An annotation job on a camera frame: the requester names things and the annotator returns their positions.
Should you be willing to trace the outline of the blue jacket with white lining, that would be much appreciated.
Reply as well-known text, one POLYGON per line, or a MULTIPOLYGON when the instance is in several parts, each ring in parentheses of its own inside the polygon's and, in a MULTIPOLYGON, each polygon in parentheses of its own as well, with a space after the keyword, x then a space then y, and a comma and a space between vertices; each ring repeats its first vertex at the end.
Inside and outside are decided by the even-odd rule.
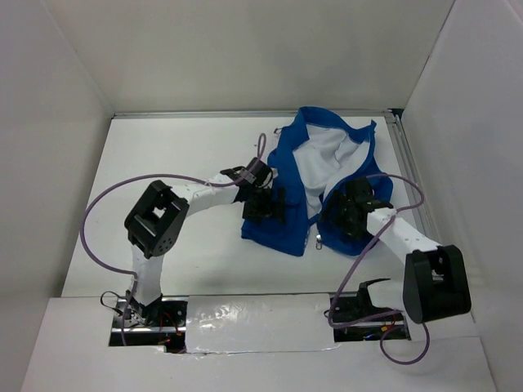
POLYGON ((263 218, 255 223, 245 220, 241 237, 264 247, 292 256, 306 250, 309 230, 317 227, 323 245, 348 256, 357 256, 372 239, 350 238, 334 223, 323 222, 321 212, 335 192, 344 192, 351 180, 368 176, 378 199, 391 200, 393 184, 382 176, 374 157, 377 124, 370 121, 361 128, 348 125, 327 109, 301 107, 294 120, 283 127, 278 144, 267 164, 277 175, 274 194, 285 191, 284 223, 263 218))

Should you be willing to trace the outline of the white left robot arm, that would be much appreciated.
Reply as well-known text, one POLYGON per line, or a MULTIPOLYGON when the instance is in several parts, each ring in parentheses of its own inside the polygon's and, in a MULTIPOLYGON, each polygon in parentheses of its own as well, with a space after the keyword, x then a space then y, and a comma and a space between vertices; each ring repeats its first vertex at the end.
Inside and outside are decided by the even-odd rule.
POLYGON ((246 167, 225 169, 207 180, 166 185, 151 182, 124 221, 132 245, 132 283, 128 290, 132 316, 150 326, 161 316, 164 255, 175 245, 189 216, 212 207, 242 203, 242 218, 260 224, 264 218, 284 223, 285 190, 277 189, 274 172, 254 158, 246 167))

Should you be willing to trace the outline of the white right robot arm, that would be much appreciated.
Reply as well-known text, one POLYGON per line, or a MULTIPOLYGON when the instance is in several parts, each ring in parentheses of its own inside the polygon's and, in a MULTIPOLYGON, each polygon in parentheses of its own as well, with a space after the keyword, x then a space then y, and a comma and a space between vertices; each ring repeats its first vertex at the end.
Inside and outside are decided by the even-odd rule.
POLYGON ((398 216, 398 209, 378 199, 369 182, 361 177, 335 190, 321 219, 333 224, 349 238, 371 235, 364 248, 384 243, 402 262, 403 281, 378 279, 363 284, 363 296, 356 302, 361 318, 337 323, 333 301, 327 313, 334 328, 386 319, 403 314, 417 324, 467 314, 472 309, 463 254, 454 245, 443 246, 426 237, 398 216))

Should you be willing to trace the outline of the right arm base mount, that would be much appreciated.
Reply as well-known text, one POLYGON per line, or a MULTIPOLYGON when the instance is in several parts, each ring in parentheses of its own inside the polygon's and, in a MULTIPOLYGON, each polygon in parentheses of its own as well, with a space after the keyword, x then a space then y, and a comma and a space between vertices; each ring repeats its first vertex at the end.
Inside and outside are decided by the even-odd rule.
POLYGON ((391 311, 389 308, 377 308, 362 292, 342 294, 333 312, 334 323, 349 323, 357 319, 368 318, 354 326, 333 330, 336 343, 379 341, 389 331, 386 340, 408 340, 409 332, 402 314, 390 314, 378 317, 381 313, 391 311))

